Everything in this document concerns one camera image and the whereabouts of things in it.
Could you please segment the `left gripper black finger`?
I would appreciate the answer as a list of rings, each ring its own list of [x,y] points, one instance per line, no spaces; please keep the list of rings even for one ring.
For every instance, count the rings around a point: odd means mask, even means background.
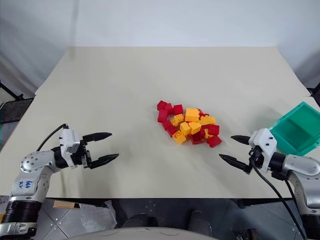
[[[104,140],[104,139],[110,137],[111,135],[112,135],[112,133],[110,133],[110,132],[96,132],[96,133],[84,135],[82,137],[82,139],[85,143],[97,142],[97,141]]]
[[[104,165],[112,162],[113,160],[115,160],[118,156],[119,156],[119,154],[115,153],[115,154],[109,154],[109,155],[99,157],[97,160],[90,162],[89,168],[95,169],[95,168],[99,168],[101,166],[104,166]]]

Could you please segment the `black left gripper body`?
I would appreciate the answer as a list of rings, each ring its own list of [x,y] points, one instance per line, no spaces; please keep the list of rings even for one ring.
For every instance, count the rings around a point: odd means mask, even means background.
[[[71,154],[71,159],[75,166],[83,165],[84,168],[88,167],[88,163],[91,161],[91,155],[90,151],[86,149],[86,145],[87,143],[81,140],[76,152]]]

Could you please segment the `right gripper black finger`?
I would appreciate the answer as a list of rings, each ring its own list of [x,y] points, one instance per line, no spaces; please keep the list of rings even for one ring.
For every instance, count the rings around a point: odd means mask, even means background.
[[[237,169],[240,169],[240,170],[244,171],[245,173],[250,172],[250,166],[248,164],[245,164],[244,162],[237,160],[235,157],[232,157],[232,156],[226,155],[226,154],[219,154],[219,156],[222,158],[222,160],[224,160],[229,165],[231,165]]]
[[[244,136],[244,135],[232,135],[230,137],[231,139],[241,143],[241,144],[244,144],[244,145],[249,145],[249,140],[250,140],[250,136]]]

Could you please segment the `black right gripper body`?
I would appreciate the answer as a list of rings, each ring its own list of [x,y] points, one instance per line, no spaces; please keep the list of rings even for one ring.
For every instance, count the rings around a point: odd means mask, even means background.
[[[262,149],[259,146],[253,147],[248,154],[249,164],[246,167],[245,173],[249,175],[252,170],[257,172],[262,168],[262,165],[264,163],[264,157],[262,155]]]

